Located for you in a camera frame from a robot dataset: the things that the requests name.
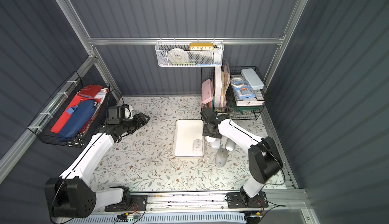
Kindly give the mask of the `white mouse with logo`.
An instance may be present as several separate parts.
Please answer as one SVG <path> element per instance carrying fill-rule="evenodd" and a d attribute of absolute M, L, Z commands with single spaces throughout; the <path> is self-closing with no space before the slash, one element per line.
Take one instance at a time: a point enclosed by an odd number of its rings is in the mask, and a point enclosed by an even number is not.
<path fill-rule="evenodd" d="M 203 145 L 203 141 L 201 139 L 194 140 L 192 151 L 193 151 L 193 154 L 196 157 L 203 156 L 203 154 L 204 154 L 204 145 Z"/>

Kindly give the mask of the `silver grey mouse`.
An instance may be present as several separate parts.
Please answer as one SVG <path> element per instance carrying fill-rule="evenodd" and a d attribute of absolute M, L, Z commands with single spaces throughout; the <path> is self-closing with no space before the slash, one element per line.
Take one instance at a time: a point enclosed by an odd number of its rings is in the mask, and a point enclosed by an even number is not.
<path fill-rule="evenodd" d="M 225 149 L 228 151 L 234 151 L 235 148 L 236 148 L 236 143 L 231 139 L 227 139 L 227 142 L 225 144 Z"/>

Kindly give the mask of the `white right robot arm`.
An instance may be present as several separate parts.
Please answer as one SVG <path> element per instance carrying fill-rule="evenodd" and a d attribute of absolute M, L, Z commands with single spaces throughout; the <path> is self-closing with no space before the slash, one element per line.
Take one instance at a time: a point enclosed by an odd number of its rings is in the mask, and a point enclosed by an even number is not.
<path fill-rule="evenodd" d="M 274 139 L 252 134 L 225 114 L 206 110 L 201 113 L 201 119 L 204 123 L 203 136 L 214 139 L 226 137 L 247 154 L 250 177 L 241 187 L 240 193 L 242 199 L 251 201 L 262 191 L 267 181 L 283 168 Z"/>

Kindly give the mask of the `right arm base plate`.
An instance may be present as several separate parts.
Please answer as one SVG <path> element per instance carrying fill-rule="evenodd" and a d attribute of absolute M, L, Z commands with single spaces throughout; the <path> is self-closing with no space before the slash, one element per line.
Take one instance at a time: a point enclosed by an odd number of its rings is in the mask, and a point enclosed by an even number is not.
<path fill-rule="evenodd" d="M 251 201 L 245 202 L 240 193 L 229 192 L 225 195 L 224 200 L 228 203 L 229 209 L 256 208 L 263 209 L 269 206 L 266 200 L 265 192 L 259 192 Z"/>

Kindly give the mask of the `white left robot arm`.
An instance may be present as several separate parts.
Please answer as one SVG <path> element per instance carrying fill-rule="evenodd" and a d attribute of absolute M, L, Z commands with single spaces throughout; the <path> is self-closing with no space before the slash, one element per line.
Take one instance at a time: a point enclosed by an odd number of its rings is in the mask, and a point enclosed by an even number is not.
<path fill-rule="evenodd" d="M 88 183 L 106 152 L 122 136 L 135 133 L 147 125 L 150 117 L 138 113 L 127 121 L 100 126 L 77 159 L 57 178 L 45 183 L 44 191 L 50 219 L 87 218 L 92 212 L 104 208 L 125 211 L 133 205 L 128 187 L 113 187 L 93 191 Z"/>

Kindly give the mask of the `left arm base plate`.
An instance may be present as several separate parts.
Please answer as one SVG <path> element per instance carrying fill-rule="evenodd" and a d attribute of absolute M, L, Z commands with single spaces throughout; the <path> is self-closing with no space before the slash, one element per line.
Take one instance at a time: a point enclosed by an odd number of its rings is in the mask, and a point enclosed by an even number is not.
<path fill-rule="evenodd" d="M 132 195 L 124 197 L 120 203 L 106 206 L 105 212 L 143 212 L 147 207 L 147 195 Z"/>

